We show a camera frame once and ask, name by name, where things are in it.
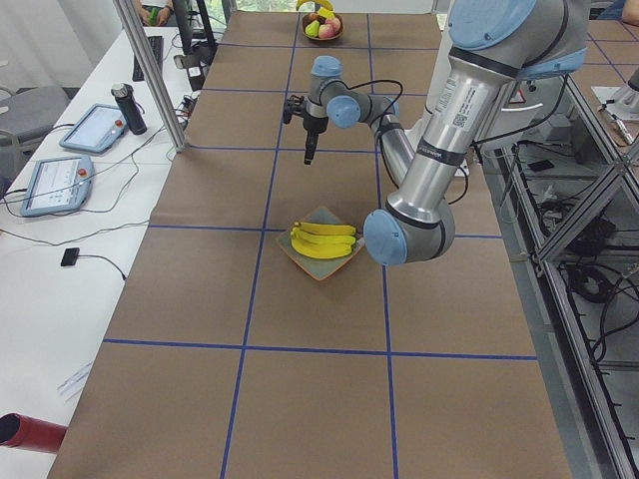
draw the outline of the white table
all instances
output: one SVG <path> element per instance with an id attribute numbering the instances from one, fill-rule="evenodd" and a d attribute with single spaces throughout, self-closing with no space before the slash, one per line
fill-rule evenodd
<path id="1" fill-rule="evenodd" d="M 177 107 L 191 88 L 185 71 L 178 70 L 173 56 L 181 51 L 172 46 L 173 28 L 149 28 L 147 35 L 165 37 L 163 79 Z M 132 82 L 133 53 L 124 32 L 93 71 L 58 124 L 75 123 L 95 103 L 113 104 L 114 83 L 129 83 L 146 114 L 148 131 L 140 136 L 128 132 L 102 156 L 93 156 L 97 172 L 118 164 L 162 128 L 160 114 L 146 82 Z M 51 133 L 34 154 L 11 190 L 26 188 L 34 162 L 68 156 L 58 141 L 68 130 Z M 75 213 L 56 218 L 14 218 L 0 207 L 0 228 L 17 235 L 61 242 L 89 235 L 101 229 L 139 224 L 149 218 L 164 185 L 173 156 L 166 132 L 135 155 L 139 173 L 112 211 L 103 214 Z M 135 173 L 127 159 L 98 175 L 83 208 L 106 210 L 112 206 L 123 184 Z M 8 200 L 20 199 L 19 195 Z M 19 211 L 19 204 L 12 211 Z M 79 394 L 66 400 L 57 387 L 91 363 L 109 324 L 124 282 L 116 269 L 102 259 L 79 258 L 75 266 L 63 268 L 60 260 L 68 246 L 80 254 L 99 254 L 128 273 L 146 226 L 116 230 L 48 246 L 0 233 L 0 415 L 18 412 L 59 424 L 68 424 Z M 54 455 L 0 448 L 0 477 L 42 479 L 48 474 Z"/>

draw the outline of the red cylinder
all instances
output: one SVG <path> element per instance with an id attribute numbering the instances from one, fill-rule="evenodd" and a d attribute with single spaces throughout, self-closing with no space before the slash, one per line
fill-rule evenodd
<path id="1" fill-rule="evenodd" d="M 55 454 L 66 432 L 65 426 L 22 414 L 0 417 L 0 446 Z"/>

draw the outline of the bunch of bananas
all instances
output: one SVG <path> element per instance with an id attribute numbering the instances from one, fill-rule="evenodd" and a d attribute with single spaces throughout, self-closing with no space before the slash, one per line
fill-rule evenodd
<path id="1" fill-rule="evenodd" d="M 311 1 L 319 5 L 318 15 L 324 18 L 334 18 L 335 14 L 332 11 L 332 4 L 328 0 L 298 0 L 296 10 L 300 10 L 302 5 Z"/>
<path id="2" fill-rule="evenodd" d="M 296 222 L 291 228 L 291 246 L 303 256 L 335 259 L 352 253 L 357 241 L 355 233 L 351 225 Z"/>

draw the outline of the square plate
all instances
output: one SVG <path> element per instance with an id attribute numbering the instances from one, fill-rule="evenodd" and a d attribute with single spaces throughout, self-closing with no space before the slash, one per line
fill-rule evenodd
<path id="1" fill-rule="evenodd" d="M 343 221 L 334 215 L 327 207 L 319 207 L 301 219 L 303 222 L 319 223 L 323 225 L 343 225 Z M 362 248 L 363 238 L 357 239 L 352 253 L 335 259 L 314 259 L 299 254 L 291 246 L 291 229 L 278 236 L 278 245 L 301 269 L 310 277 L 318 281 L 326 279 L 349 262 Z"/>

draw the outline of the black bottle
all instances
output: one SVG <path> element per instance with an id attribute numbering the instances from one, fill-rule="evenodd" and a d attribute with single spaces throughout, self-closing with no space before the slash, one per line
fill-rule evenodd
<path id="1" fill-rule="evenodd" d="M 116 83 L 111 87 L 111 94 L 115 97 L 131 133 L 142 135 L 146 132 L 147 125 L 144 123 L 140 110 L 138 110 L 138 105 L 136 105 L 136 100 L 133 98 L 133 87 L 126 83 Z"/>

